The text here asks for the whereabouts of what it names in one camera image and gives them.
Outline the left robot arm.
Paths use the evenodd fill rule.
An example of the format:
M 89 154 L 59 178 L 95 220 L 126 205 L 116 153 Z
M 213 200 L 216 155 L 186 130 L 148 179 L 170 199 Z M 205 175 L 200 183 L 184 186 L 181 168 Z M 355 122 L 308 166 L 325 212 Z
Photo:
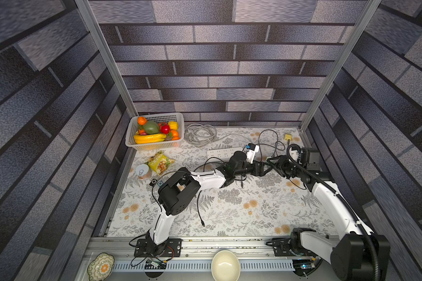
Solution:
M 254 160 L 255 151 L 237 151 L 219 167 L 208 172 L 191 172 L 182 167 L 159 185 L 159 207 L 154 224 L 146 234 L 135 237 L 129 245 L 135 248 L 136 258 L 158 257 L 169 246 L 170 231 L 176 216 L 182 213 L 196 195 L 208 189 L 221 189 L 236 181 L 237 177 L 252 175 L 263 177 L 272 170 L 266 162 Z

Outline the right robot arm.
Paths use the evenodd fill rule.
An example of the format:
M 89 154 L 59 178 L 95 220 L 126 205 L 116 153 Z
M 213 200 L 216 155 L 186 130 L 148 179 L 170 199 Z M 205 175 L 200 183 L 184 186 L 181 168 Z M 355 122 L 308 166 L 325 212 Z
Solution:
M 310 228 L 294 228 L 289 249 L 295 254 L 313 254 L 327 261 L 342 281 L 383 281 L 387 275 L 390 243 L 375 234 L 345 200 L 330 173 L 320 166 L 316 149 L 287 147 L 286 154 L 267 159 L 282 177 L 299 178 L 331 218 L 339 238 L 318 234 Z

